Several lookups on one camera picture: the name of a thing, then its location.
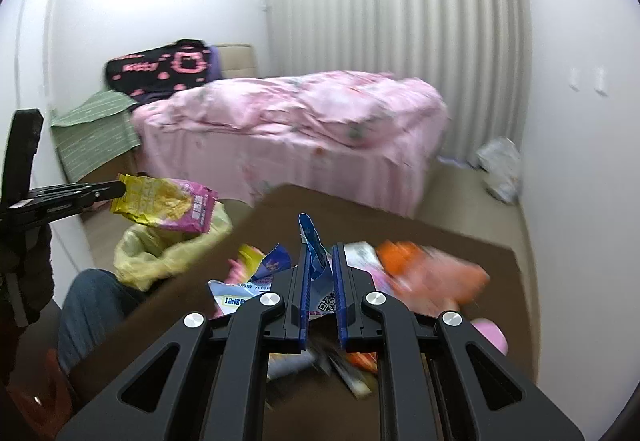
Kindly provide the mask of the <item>pink cartoon snack bag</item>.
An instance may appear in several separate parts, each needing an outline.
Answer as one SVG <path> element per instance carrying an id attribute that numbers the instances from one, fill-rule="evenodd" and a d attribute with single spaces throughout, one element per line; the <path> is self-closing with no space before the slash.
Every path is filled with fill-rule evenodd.
<path id="1" fill-rule="evenodd" d="M 386 273 L 378 255 L 372 245 L 367 242 L 350 243 L 344 245 L 347 265 L 369 273 L 377 291 L 394 295 L 390 276 Z"/>

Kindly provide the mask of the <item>blue white snack wrapper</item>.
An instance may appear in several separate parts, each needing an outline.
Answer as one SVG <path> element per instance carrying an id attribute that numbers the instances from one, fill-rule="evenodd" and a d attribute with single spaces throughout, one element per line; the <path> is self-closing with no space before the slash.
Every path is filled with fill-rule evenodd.
<path id="1" fill-rule="evenodd" d="M 302 245 L 308 247 L 310 253 L 309 318 L 314 320 L 335 312 L 332 262 L 308 214 L 301 213 L 298 216 L 298 226 Z M 226 281 L 212 279 L 208 282 L 208 288 L 216 305 L 214 317 L 232 314 L 246 300 L 270 291 L 273 275 L 294 267 L 295 263 L 288 250 L 278 244 L 269 253 L 265 253 L 265 258 L 248 282 L 228 284 Z"/>

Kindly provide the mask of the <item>yellow wrapper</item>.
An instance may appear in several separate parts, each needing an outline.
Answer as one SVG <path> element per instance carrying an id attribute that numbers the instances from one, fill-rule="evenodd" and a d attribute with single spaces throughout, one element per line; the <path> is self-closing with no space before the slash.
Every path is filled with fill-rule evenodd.
<path id="1" fill-rule="evenodd" d="M 265 253 L 250 245 L 243 244 L 236 259 L 229 260 L 229 273 L 226 278 L 228 284 L 242 284 L 248 282 L 256 273 Z"/>

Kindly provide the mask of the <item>orange snack bag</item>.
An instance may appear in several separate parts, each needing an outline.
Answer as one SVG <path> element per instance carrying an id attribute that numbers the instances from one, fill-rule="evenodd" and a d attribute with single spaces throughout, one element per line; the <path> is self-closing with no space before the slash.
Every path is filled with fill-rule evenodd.
<path id="1" fill-rule="evenodd" d="M 476 263 L 433 247 L 387 241 L 375 248 L 392 295 L 416 313 L 460 311 L 484 291 L 489 274 Z"/>

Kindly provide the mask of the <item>yellow pink chip bag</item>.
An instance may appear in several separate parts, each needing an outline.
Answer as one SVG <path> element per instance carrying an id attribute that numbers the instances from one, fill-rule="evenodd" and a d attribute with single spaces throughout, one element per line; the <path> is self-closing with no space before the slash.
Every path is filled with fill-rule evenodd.
<path id="1" fill-rule="evenodd" d="M 202 234 L 209 230 L 217 193 L 192 181 L 119 175 L 125 194 L 111 202 L 111 213 L 160 230 Z"/>

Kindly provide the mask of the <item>yellow plastic trash bag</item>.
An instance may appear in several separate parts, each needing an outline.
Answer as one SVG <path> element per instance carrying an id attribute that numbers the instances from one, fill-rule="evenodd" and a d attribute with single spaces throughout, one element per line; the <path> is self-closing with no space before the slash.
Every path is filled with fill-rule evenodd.
<path id="1" fill-rule="evenodd" d="M 161 279 L 188 271 L 193 262 L 231 231 L 232 222 L 220 201 L 215 204 L 209 230 L 203 234 L 132 224 L 115 248 L 114 274 L 119 283 L 137 291 L 148 291 Z"/>

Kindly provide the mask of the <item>green striped cloth nightstand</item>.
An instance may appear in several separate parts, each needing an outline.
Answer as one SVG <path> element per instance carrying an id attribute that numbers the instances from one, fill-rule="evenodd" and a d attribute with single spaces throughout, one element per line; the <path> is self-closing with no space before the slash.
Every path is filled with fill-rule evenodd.
<path id="1" fill-rule="evenodd" d="M 66 178 L 78 182 L 141 142 L 131 122 L 137 103 L 118 91 L 101 91 L 53 116 L 50 129 Z"/>

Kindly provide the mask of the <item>person's blue jeans leg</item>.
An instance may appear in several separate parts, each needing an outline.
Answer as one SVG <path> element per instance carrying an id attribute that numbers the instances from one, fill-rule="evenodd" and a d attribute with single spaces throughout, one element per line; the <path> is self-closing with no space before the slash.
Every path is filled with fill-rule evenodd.
<path id="1" fill-rule="evenodd" d="M 105 270 L 79 273 L 68 291 L 58 322 L 58 365 L 70 371 L 99 346 L 148 297 Z"/>

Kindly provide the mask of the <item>black pink Kitty blanket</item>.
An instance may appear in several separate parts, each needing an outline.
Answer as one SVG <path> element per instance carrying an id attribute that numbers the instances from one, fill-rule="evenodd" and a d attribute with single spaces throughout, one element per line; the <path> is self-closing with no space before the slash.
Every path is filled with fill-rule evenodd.
<path id="1" fill-rule="evenodd" d="M 218 50 L 192 39 L 113 58 L 106 63 L 104 75 L 107 86 L 128 95 L 138 106 L 224 78 Z"/>

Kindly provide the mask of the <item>pink cylindrical cup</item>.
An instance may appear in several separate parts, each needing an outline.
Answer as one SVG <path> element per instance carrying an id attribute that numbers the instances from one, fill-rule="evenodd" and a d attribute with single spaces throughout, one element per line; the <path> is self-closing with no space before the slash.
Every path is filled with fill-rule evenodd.
<path id="1" fill-rule="evenodd" d="M 495 322 L 487 319 L 474 319 L 472 325 L 503 355 L 508 353 L 508 340 Z"/>

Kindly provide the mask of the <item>pink bed with duvet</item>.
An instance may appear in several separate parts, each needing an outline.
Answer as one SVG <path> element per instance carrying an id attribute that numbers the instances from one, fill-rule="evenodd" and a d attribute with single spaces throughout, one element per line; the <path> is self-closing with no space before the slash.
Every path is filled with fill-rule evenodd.
<path id="1" fill-rule="evenodd" d="M 334 70 L 217 80 L 132 114 L 141 169 L 254 204 L 291 184 L 412 216 L 449 122 L 418 78 Z"/>

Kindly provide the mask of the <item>white plastic bag on floor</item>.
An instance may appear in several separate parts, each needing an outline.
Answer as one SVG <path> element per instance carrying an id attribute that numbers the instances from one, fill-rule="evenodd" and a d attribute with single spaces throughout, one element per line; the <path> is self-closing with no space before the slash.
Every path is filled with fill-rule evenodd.
<path id="1" fill-rule="evenodd" d="M 476 152 L 477 164 L 485 172 L 489 195 L 506 205 L 520 198 L 522 162 L 515 144 L 508 138 L 494 138 Z"/>

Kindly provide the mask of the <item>white striped curtain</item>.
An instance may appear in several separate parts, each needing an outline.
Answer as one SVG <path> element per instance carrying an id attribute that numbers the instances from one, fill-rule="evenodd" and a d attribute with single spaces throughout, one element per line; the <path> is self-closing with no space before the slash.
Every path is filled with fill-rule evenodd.
<path id="1" fill-rule="evenodd" d="M 528 0 L 268 0 L 273 70 L 390 72 L 448 106 L 446 157 L 519 142 L 530 65 Z"/>

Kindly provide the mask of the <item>white wall switch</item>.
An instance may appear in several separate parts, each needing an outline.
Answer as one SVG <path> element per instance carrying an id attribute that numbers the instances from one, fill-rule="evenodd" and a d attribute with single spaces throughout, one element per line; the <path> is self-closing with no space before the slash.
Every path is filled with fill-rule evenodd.
<path id="1" fill-rule="evenodd" d="M 575 92 L 580 90 L 580 70 L 578 68 L 572 68 L 570 70 L 570 80 L 568 80 L 570 89 Z"/>

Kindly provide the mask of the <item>white wall socket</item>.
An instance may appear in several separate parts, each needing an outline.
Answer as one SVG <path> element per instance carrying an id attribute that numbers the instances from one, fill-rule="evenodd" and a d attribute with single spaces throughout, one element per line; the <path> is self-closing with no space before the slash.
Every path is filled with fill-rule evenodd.
<path id="1" fill-rule="evenodd" d="M 606 70 L 603 67 L 597 67 L 594 70 L 594 91 L 600 96 L 608 96 L 608 86 L 606 85 Z"/>

